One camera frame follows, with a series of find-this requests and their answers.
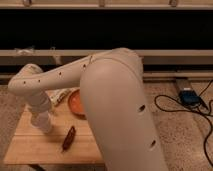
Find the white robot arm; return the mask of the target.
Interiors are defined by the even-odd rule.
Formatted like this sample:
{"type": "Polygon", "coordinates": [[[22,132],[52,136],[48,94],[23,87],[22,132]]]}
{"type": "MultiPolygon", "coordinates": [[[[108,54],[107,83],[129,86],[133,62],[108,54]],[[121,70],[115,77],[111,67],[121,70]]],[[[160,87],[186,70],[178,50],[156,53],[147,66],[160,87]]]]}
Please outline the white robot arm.
{"type": "Polygon", "coordinates": [[[117,48],[44,72],[25,65],[8,84],[34,114],[48,110],[46,92],[80,88],[86,119],[108,171],[168,171],[134,51],[117,48]]]}

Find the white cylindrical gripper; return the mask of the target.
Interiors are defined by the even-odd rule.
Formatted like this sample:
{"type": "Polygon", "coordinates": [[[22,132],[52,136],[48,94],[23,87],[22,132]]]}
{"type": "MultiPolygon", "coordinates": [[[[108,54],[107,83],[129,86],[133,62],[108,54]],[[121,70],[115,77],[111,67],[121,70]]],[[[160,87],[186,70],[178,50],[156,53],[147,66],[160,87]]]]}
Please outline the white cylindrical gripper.
{"type": "Polygon", "coordinates": [[[29,111],[32,113],[31,119],[37,116],[49,116],[50,109],[51,101],[48,96],[37,98],[34,104],[29,105],[29,111]]]}

